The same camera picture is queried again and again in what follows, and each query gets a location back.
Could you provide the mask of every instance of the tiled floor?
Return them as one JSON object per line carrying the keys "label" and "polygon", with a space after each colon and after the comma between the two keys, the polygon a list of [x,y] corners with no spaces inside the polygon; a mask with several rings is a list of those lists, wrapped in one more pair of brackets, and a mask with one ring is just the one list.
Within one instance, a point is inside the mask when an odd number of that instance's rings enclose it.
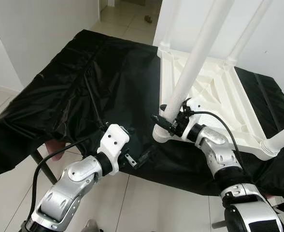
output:
{"label": "tiled floor", "polygon": [[[144,21],[153,15],[153,23]],[[102,11],[101,23],[92,30],[144,44],[152,44],[156,13],[150,7],[122,2]],[[0,91],[0,112],[13,95]],[[40,148],[47,155],[45,146]],[[48,162],[59,176],[64,167],[79,160],[79,150],[71,148],[57,162]],[[30,207],[32,174],[35,162],[28,157],[14,170],[0,175],[0,232],[16,232]],[[51,186],[40,173],[37,201]],[[200,196],[176,188],[118,173],[104,177],[82,200],[66,231],[79,232],[89,218],[97,220],[105,232],[226,232],[213,230],[211,223],[223,220],[219,197]]]}

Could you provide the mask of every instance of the black wire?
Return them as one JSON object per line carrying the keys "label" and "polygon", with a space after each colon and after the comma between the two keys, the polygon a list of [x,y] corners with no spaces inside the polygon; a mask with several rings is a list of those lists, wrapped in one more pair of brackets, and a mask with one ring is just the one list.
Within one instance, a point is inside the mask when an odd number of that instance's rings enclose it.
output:
{"label": "black wire", "polygon": [[38,180],[38,174],[39,174],[39,171],[41,169],[41,166],[48,160],[50,159],[51,157],[73,147],[73,146],[76,146],[78,144],[80,144],[81,142],[84,142],[85,140],[87,140],[89,138],[84,138],[84,139],[81,139],[79,140],[78,142],[74,143],[74,144],[71,144],[71,145],[68,145],[66,147],[64,147],[63,149],[59,150],[59,151],[56,151],[50,155],[48,155],[47,157],[45,157],[43,160],[41,160],[41,162],[38,164],[36,170],[35,170],[35,173],[34,173],[34,177],[33,177],[33,180],[32,180],[32,194],[31,194],[31,207],[30,207],[30,211],[29,211],[29,214],[28,214],[28,217],[27,217],[27,221],[30,219],[31,217],[31,214],[32,212],[35,210],[35,206],[36,206],[36,197],[37,197],[37,180]]}
{"label": "black wire", "polygon": [[101,120],[101,117],[100,117],[100,115],[99,115],[99,111],[98,111],[97,106],[96,106],[95,98],[94,98],[94,95],[93,95],[92,90],[90,89],[90,86],[89,86],[89,83],[88,83],[88,81],[87,81],[86,76],[84,76],[84,80],[85,80],[85,84],[86,84],[86,87],[87,87],[87,91],[88,91],[88,93],[89,93],[89,96],[90,96],[90,98],[91,98],[91,100],[92,100],[92,103],[93,103],[93,106],[94,106],[94,109],[95,109],[95,113],[96,113],[96,116],[97,116],[97,120],[98,120],[98,122],[99,122],[99,126],[100,126],[101,128],[103,128],[103,127],[104,127],[104,124],[103,124],[103,122],[102,122],[102,120]]}
{"label": "black wire", "polygon": [[243,165],[243,160],[242,160],[242,158],[241,158],[241,154],[240,154],[238,145],[237,145],[237,143],[235,142],[234,136],[233,136],[231,130],[229,129],[229,127],[226,125],[226,123],[225,123],[219,116],[217,116],[216,114],[213,114],[213,113],[211,113],[211,112],[208,112],[208,111],[190,111],[189,113],[190,113],[190,115],[206,114],[206,115],[211,115],[211,116],[217,118],[217,119],[223,124],[223,126],[226,128],[226,130],[228,131],[228,133],[229,133],[229,135],[230,135],[230,137],[231,137],[231,139],[232,139],[233,145],[234,145],[234,147],[235,147],[235,151],[236,151],[236,153],[237,153],[237,159],[239,160],[239,163],[241,164],[241,166],[244,166],[244,165]]}

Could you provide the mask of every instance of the white metal pipe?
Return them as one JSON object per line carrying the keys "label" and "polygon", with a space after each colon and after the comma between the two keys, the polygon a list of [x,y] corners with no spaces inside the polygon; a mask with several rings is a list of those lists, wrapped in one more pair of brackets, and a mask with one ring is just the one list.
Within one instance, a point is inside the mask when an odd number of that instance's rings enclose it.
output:
{"label": "white metal pipe", "polygon": [[[190,56],[184,66],[180,79],[173,90],[172,96],[163,113],[167,121],[173,122],[181,109],[200,69],[209,54],[211,47],[221,29],[234,0],[214,0],[209,13],[203,23],[202,29],[194,44]],[[166,130],[155,125],[153,138],[160,143],[166,142],[170,137]]]}
{"label": "white metal pipe", "polygon": [[272,138],[262,141],[261,147],[266,153],[277,154],[284,147],[284,129]]}
{"label": "white metal pipe", "polygon": [[254,16],[248,23],[247,27],[243,31],[241,37],[237,41],[237,43],[234,45],[234,48],[232,49],[230,55],[227,57],[226,62],[231,65],[235,65],[242,50],[245,48],[246,44],[248,43],[250,37],[253,35],[255,29],[259,25],[260,21],[262,20],[265,12],[271,5],[273,0],[262,0],[261,4],[257,8]]}
{"label": "white metal pipe", "polygon": [[171,5],[169,5],[170,6],[170,12],[169,12],[170,17],[165,22],[166,30],[165,30],[164,36],[162,38],[162,41],[160,42],[160,46],[170,48],[170,42],[171,42],[171,37],[172,37],[172,33],[173,33],[173,28],[174,28],[175,21],[176,21],[176,16],[177,16],[177,13],[179,11],[179,8],[180,8],[182,1],[181,0],[175,0],[175,1],[171,1],[169,3],[171,4]]}

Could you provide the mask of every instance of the black cable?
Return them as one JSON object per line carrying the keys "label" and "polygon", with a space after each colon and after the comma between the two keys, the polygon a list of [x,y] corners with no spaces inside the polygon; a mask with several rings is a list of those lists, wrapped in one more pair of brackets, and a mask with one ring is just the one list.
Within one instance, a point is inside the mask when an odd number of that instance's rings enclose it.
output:
{"label": "black cable", "polygon": [[93,103],[93,106],[94,106],[94,109],[95,109],[95,113],[96,113],[96,116],[97,116],[97,120],[99,122],[99,126],[100,126],[100,128],[103,128],[104,124],[103,124],[103,122],[101,120],[101,117],[99,115],[99,111],[98,111],[97,106],[96,106],[95,98],[94,98],[92,90],[90,89],[90,86],[89,86],[89,83],[87,81],[86,76],[84,76],[84,80],[85,80],[85,84],[86,84],[86,87],[87,87],[87,91],[89,93],[89,96],[90,96],[90,98],[92,100],[92,103]]}
{"label": "black cable", "polygon": [[28,214],[28,217],[27,217],[27,221],[30,219],[31,217],[31,214],[32,212],[35,210],[35,206],[36,206],[36,197],[37,197],[37,180],[38,180],[38,175],[39,175],[39,171],[40,171],[40,168],[41,166],[50,158],[52,158],[53,156],[73,147],[73,146],[76,146],[78,144],[80,144],[81,142],[84,142],[85,140],[89,139],[88,137],[87,138],[84,138],[84,139],[81,139],[79,140],[78,142],[74,143],[74,144],[71,144],[71,145],[68,145],[66,147],[64,147],[63,149],[59,150],[59,151],[56,151],[56,152],[53,152],[52,154],[48,155],[47,157],[45,157],[43,160],[41,160],[41,162],[38,164],[36,170],[35,170],[35,173],[34,173],[34,177],[33,177],[33,180],[32,180],[32,194],[31,194],[31,207],[30,207],[30,211],[29,211],[29,214]]}
{"label": "black cable", "polygon": [[223,126],[226,128],[226,130],[228,131],[228,133],[229,133],[229,135],[230,135],[230,137],[231,137],[231,139],[232,139],[233,145],[234,145],[234,147],[235,147],[235,151],[236,151],[236,153],[237,153],[237,159],[239,160],[239,163],[241,164],[241,166],[244,166],[244,165],[243,165],[243,160],[242,160],[242,158],[241,158],[241,154],[240,154],[238,145],[237,145],[237,143],[235,142],[234,136],[233,136],[231,130],[229,129],[229,127],[226,125],[226,123],[225,123],[219,116],[217,116],[216,114],[213,114],[213,113],[211,113],[211,112],[208,112],[208,111],[190,111],[189,114],[190,114],[190,115],[206,114],[206,115],[211,115],[211,116],[217,118],[217,119],[223,124]]}

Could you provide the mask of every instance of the black cloth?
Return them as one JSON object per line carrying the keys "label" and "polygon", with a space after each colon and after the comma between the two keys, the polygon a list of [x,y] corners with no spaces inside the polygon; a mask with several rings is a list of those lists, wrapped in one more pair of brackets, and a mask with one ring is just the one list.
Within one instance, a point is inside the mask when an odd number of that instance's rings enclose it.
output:
{"label": "black cloth", "polygon": [[[0,174],[50,139],[73,143],[91,135],[78,148],[84,156],[96,151],[102,134],[86,77],[101,117],[133,131],[130,155],[137,160],[145,151],[154,151],[140,169],[126,164],[123,172],[198,194],[218,195],[199,149],[178,141],[158,144],[152,138],[150,115],[159,110],[160,59],[156,53],[154,46],[79,32],[1,113]],[[284,94],[276,82],[236,71],[266,136],[284,129]],[[245,169],[262,192],[284,196],[284,148],[268,161],[242,156]]]}

